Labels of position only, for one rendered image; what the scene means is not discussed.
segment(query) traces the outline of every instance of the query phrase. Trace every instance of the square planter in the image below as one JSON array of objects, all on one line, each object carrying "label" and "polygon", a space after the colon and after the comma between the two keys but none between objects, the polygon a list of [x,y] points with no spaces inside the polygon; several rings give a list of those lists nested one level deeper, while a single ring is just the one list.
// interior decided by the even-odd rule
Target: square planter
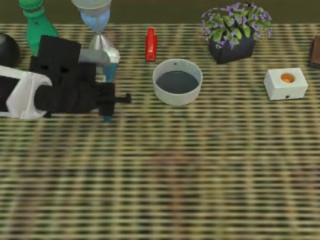
[{"label": "square planter", "polygon": [[222,48],[216,48],[216,43],[210,39],[209,51],[213,56],[217,64],[226,64],[240,59],[250,58],[254,53],[256,41],[253,34],[250,37],[246,37],[242,34],[242,38],[239,40],[239,44],[235,45],[233,49],[228,42],[226,42]]}]

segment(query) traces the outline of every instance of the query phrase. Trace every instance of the striped surface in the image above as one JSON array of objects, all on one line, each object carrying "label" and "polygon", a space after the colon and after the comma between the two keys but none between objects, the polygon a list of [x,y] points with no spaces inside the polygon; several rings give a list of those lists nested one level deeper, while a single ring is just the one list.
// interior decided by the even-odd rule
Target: striped surface
[{"label": "striped surface", "polygon": [[[25,25],[0,25],[29,51]],[[306,66],[320,25],[275,25],[252,58],[215,64],[196,25],[110,25],[121,53],[112,123],[96,112],[0,122],[0,240],[319,240],[320,71]],[[87,46],[84,25],[58,25]],[[153,93],[154,67],[198,64],[198,99],[174,108]],[[270,68],[300,67],[304,99],[269,102]]]}]

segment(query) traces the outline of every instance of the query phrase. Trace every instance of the dark background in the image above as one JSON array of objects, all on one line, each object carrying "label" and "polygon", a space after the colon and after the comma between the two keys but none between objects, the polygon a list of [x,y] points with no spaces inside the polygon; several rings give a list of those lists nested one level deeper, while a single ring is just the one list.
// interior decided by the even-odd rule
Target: dark background
[{"label": "dark background", "polygon": [[[200,23],[203,12],[243,0],[113,0],[110,23]],[[256,0],[273,23],[320,23],[320,0]],[[82,23],[71,0],[44,0],[46,15],[56,24]],[[0,23],[25,23],[18,0],[0,1]]]}]

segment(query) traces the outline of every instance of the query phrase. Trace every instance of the red object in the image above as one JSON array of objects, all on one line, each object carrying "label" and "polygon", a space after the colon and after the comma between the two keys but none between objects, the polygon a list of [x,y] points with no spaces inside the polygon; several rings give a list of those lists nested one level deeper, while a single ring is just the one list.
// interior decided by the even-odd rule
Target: red object
[{"label": "red object", "polygon": [[157,43],[158,37],[155,35],[155,29],[153,27],[149,27],[145,37],[145,60],[147,62],[153,62],[156,60]]}]

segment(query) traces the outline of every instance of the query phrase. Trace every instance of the white box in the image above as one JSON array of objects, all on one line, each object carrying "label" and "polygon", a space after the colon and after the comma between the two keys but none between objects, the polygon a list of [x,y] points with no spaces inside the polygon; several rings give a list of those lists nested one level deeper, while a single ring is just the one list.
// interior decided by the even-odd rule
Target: white box
[{"label": "white box", "polygon": [[269,69],[263,81],[270,101],[302,99],[308,83],[301,68]]}]

